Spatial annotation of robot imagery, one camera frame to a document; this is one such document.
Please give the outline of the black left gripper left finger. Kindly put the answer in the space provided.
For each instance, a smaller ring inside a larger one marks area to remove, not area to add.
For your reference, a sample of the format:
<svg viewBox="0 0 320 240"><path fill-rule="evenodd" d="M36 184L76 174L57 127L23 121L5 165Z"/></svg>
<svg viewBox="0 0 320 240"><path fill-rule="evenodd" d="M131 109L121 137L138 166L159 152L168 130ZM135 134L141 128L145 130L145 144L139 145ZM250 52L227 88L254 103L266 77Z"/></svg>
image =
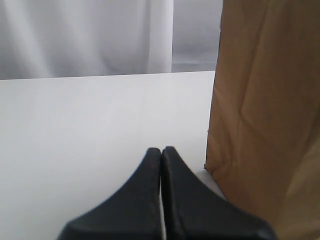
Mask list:
<svg viewBox="0 0 320 240"><path fill-rule="evenodd" d="M109 199L69 221L60 240L161 240L161 151L149 148L138 168Z"/></svg>

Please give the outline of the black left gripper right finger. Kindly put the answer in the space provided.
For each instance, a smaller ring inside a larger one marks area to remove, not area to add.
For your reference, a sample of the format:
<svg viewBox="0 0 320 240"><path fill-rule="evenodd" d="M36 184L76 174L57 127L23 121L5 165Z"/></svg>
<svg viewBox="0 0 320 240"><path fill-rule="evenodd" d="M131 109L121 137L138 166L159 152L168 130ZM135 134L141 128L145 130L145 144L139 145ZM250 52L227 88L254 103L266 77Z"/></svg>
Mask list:
<svg viewBox="0 0 320 240"><path fill-rule="evenodd" d="M173 146L161 155L161 194L168 240L275 240L259 217L218 196L190 170Z"/></svg>

